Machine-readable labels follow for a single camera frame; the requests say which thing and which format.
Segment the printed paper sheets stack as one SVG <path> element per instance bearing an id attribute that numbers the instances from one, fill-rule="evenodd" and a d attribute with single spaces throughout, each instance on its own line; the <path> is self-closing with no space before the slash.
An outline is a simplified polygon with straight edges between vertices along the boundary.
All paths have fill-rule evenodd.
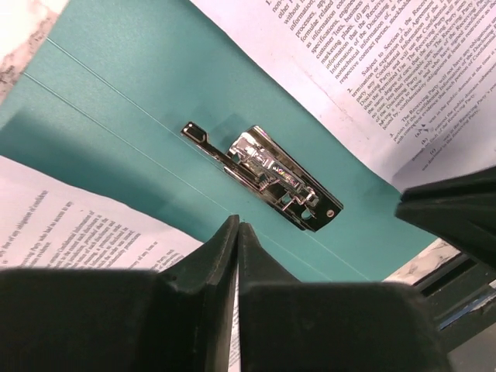
<path id="1" fill-rule="evenodd" d="M 198 1 L 398 190 L 495 164 L 493 1 Z"/>

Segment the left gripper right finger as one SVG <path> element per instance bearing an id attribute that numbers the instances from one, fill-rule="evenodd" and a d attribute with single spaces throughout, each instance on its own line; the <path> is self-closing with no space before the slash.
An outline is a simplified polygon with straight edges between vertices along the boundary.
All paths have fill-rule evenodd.
<path id="1" fill-rule="evenodd" d="M 253 227 L 238 232 L 239 341 L 242 371 L 287 371 L 291 351 L 288 291 L 298 280 L 262 246 Z"/>

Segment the single printed paper sheet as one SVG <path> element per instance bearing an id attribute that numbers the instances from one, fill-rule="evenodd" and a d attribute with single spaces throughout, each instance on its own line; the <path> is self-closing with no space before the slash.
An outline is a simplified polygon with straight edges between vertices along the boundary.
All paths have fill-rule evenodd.
<path id="1" fill-rule="evenodd" d="M 160 274 L 202 244 L 2 158 L 1 369 L 162 371 Z"/>

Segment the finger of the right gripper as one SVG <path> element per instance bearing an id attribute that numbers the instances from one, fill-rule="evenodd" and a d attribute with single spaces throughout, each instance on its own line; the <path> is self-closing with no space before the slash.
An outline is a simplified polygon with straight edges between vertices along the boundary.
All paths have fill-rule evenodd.
<path id="1" fill-rule="evenodd" d="M 404 191 L 395 216 L 495 266 L 495 168 Z"/>

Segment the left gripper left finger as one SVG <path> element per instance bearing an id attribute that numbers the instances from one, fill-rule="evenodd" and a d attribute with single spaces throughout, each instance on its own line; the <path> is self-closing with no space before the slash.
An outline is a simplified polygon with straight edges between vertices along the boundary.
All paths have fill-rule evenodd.
<path id="1" fill-rule="evenodd" d="M 236 287 L 239 217 L 160 274 L 162 371 L 227 371 Z"/>

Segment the teal paper folder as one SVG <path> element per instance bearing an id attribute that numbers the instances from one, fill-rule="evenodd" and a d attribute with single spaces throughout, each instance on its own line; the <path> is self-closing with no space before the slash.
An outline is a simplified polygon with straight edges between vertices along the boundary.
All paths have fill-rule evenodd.
<path id="1" fill-rule="evenodd" d="M 261 126 L 343 212 L 302 232 L 181 137 L 190 121 L 220 149 Z M 197 239 L 240 215 L 305 280 L 413 283 L 454 254 L 187 1 L 3 1 L 1 153 Z"/>

